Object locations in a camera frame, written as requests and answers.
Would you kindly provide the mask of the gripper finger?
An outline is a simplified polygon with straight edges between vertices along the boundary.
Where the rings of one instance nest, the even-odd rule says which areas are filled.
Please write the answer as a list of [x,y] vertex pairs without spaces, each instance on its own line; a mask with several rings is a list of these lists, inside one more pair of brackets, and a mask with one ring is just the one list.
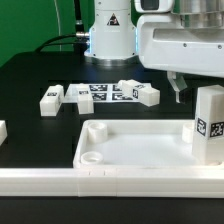
[[183,92],[187,89],[187,84],[182,73],[168,71],[167,79],[175,91],[175,98],[177,103],[183,103]]

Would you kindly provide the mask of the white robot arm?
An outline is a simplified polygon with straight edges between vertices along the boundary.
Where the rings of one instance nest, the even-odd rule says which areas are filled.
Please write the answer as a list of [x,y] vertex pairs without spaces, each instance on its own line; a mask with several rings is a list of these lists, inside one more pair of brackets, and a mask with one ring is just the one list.
[[163,70],[175,91],[183,75],[224,78],[224,0],[94,0],[85,57],[115,66],[137,58]]

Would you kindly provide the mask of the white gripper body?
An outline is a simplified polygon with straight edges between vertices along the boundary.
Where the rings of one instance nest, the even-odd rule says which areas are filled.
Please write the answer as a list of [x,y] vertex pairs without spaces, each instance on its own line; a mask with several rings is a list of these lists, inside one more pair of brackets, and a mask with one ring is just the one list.
[[224,27],[185,29],[172,14],[142,15],[138,54],[145,68],[224,77]]

